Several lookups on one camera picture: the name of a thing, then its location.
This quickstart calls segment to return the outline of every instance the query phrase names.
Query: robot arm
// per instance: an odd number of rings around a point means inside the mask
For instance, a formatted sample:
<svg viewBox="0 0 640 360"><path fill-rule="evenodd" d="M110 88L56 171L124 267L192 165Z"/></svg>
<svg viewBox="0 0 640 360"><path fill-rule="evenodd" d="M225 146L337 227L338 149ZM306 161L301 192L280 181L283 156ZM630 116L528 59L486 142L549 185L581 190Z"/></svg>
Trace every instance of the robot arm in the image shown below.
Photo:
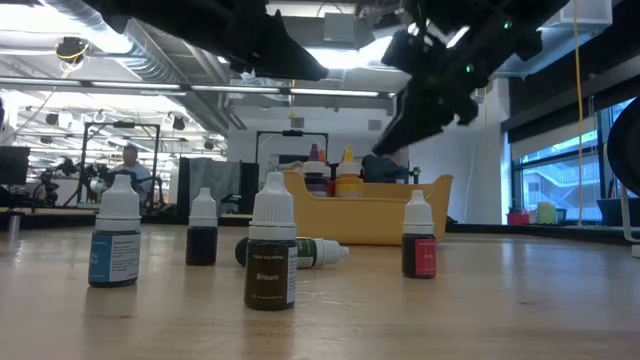
<svg viewBox="0 0 640 360"><path fill-rule="evenodd" d="M568 1L409 0L406 10L418 24L418 34L397 32L382 62L412 77L398 92L396 113L374 153L393 153L438 134L454 116L459 125L468 125L478 115L471 93L486 87L489 76L513 53L523 61L538 54L542 40L537 29ZM447 48L426 32L422 25L427 19L445 33L463 26L468 31Z"/></svg>
<svg viewBox="0 0 640 360"><path fill-rule="evenodd" d="M84 0L116 31L129 17L223 56L238 72L320 80L328 70L287 34L280 13L266 14L264 0ZM396 114L374 147L393 153L442 132L454 117L467 125L478 114L471 93L512 54L528 60L542 50L537 30L569 0L405 0L418 33L398 31L383 63L411 80L395 98ZM427 32L468 31L447 48Z"/></svg>

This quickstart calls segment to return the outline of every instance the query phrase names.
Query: white bottle cap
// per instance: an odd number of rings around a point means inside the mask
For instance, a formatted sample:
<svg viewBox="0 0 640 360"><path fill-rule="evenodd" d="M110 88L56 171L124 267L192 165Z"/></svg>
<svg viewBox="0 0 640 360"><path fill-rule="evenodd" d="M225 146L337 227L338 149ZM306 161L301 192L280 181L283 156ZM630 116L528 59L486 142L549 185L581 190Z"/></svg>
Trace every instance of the white bottle cap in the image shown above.
<svg viewBox="0 0 640 360"><path fill-rule="evenodd" d="M340 246L335 240L313 239L318 251L316 265L337 264L340 259L349 256L349 248Z"/></svg>
<svg viewBox="0 0 640 360"><path fill-rule="evenodd" d="M191 216L189 216L189 226L218 226L216 201L211 197L211 190L209 188L201 188L200 194L193 199L191 203Z"/></svg>
<svg viewBox="0 0 640 360"><path fill-rule="evenodd" d="M134 231L140 228L140 195L131 188L129 175L116 175L109 190L102 194L96 230Z"/></svg>
<svg viewBox="0 0 640 360"><path fill-rule="evenodd" d="M424 200L422 190L413 190L411 200L404 206L405 234L433 234L431 206Z"/></svg>
<svg viewBox="0 0 640 360"><path fill-rule="evenodd" d="M302 165L302 172L305 174L323 174L325 173L325 168L327 165L321 163L320 161L305 161Z"/></svg>
<svg viewBox="0 0 640 360"><path fill-rule="evenodd" d="M296 239L293 196L284 186L284 174L271 172L267 175L267 183L256 194L253 221L249 225L249 239Z"/></svg>

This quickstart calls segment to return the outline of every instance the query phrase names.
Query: dropper bottle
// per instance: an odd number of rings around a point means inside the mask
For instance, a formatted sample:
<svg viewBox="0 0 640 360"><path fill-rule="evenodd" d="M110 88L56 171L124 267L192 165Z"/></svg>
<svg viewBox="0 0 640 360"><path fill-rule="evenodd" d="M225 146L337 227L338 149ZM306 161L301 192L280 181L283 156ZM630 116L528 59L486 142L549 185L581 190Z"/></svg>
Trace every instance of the dropper bottle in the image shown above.
<svg viewBox="0 0 640 360"><path fill-rule="evenodd" d="M327 179L327 196L333 196L336 192L336 183L331 181L331 167L327 162L327 155L324 150L320 149L320 162L324 164L323 177Z"/></svg>
<svg viewBox="0 0 640 360"><path fill-rule="evenodd" d="M349 248L335 240L298 237L298 269L310 269L323 265L333 265L349 256ZM245 266L247 262L247 241L243 238L236 245L236 260Z"/></svg>
<svg viewBox="0 0 640 360"><path fill-rule="evenodd" d="M91 237L89 285L121 287L138 280L140 262L140 196L129 175L116 175L102 195Z"/></svg>
<svg viewBox="0 0 640 360"><path fill-rule="evenodd" d="M272 172L256 194L249 223L244 303L256 310L293 307L296 296L298 242L293 196L284 175Z"/></svg>
<svg viewBox="0 0 640 360"><path fill-rule="evenodd" d="M216 201L209 188L201 188L191 203L189 229L187 230L186 263L207 266L216 263L218 248L218 217Z"/></svg>
<svg viewBox="0 0 640 360"><path fill-rule="evenodd" d="M363 181L360 178L362 167L353 157L351 144L344 151L344 158L336 170L336 197L362 197Z"/></svg>
<svg viewBox="0 0 640 360"><path fill-rule="evenodd" d="M329 180L325 177L327 166L321 161L318 145L311 145L309 161L302 166L304 183L307 191L313 196L325 197L329 188Z"/></svg>
<svg viewBox="0 0 640 360"><path fill-rule="evenodd" d="M436 277L436 238L433 235L431 206L422 190L413 190L404 207L402 229L402 273L406 277Z"/></svg>

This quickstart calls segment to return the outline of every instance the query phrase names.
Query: dark purple bottle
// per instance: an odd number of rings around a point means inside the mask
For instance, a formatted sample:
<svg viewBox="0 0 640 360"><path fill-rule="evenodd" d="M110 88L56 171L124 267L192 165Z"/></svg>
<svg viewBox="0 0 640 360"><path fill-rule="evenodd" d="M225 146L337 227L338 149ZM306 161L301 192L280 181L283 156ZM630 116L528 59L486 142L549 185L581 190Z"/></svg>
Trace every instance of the dark purple bottle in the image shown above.
<svg viewBox="0 0 640 360"><path fill-rule="evenodd" d="M191 204L187 230L187 265L210 266L216 263L218 248L218 218L216 202L209 188L200 189Z"/></svg>

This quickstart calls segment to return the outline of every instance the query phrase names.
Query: desk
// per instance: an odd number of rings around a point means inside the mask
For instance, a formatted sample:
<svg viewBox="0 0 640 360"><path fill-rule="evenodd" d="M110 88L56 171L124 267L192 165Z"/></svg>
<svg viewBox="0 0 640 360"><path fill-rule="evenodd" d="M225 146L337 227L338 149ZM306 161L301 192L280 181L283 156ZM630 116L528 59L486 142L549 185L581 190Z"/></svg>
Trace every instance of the desk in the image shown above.
<svg viewBox="0 0 640 360"><path fill-rule="evenodd" d="M296 307L242 302L220 231L215 267L185 267L186 228L143 226L138 285L87 286L91 229L0 234L2 359L638 359L640 261L622 246L448 234L439 274L400 274L397 247L351 247L298 272Z"/></svg>

